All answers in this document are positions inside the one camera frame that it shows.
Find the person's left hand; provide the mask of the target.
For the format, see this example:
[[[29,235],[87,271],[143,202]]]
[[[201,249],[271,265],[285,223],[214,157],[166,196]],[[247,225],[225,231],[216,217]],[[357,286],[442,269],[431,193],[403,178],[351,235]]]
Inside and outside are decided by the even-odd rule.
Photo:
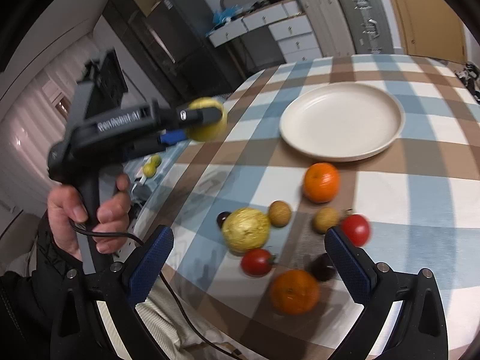
[[[122,236],[104,237],[104,233],[125,233],[128,230],[131,201],[128,195],[129,178],[126,174],[117,177],[116,187],[118,192],[97,209],[98,225],[93,231],[100,234],[94,241],[101,254],[112,254],[125,243]],[[54,187],[47,199],[47,214],[55,244],[80,261],[82,256],[77,234],[71,222],[83,224],[89,216],[78,191],[70,185]]]

